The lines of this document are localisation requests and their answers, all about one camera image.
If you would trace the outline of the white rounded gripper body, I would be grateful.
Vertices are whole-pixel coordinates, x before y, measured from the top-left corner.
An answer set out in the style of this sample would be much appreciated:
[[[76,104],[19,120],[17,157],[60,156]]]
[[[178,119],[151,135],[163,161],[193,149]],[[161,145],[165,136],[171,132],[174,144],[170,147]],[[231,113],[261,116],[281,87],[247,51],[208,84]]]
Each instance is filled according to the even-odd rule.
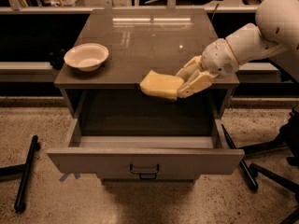
[[[223,38],[217,39],[205,48],[201,63],[209,73],[218,77],[228,77],[239,68],[230,45]]]

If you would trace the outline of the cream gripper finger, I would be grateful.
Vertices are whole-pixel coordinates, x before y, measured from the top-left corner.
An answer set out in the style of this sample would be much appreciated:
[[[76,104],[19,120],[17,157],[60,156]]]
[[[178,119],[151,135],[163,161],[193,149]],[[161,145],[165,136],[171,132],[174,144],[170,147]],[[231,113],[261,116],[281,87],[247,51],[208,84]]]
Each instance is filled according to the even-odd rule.
[[[197,92],[209,88],[215,80],[215,76],[208,71],[195,71],[188,80],[178,89],[179,98],[187,98]]]
[[[201,63],[200,56],[194,56],[176,73],[177,77],[187,81],[194,72],[203,72],[205,70]]]

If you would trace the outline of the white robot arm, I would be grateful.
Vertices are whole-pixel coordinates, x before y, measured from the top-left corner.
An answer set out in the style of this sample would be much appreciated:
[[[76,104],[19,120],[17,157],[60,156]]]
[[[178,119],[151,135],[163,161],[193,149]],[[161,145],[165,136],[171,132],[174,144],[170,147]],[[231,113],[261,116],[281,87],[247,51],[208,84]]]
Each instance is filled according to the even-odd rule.
[[[178,97],[186,98],[228,77],[253,60],[270,59],[296,81],[299,75],[299,1],[263,0],[255,22],[206,46],[178,72],[184,80]]]

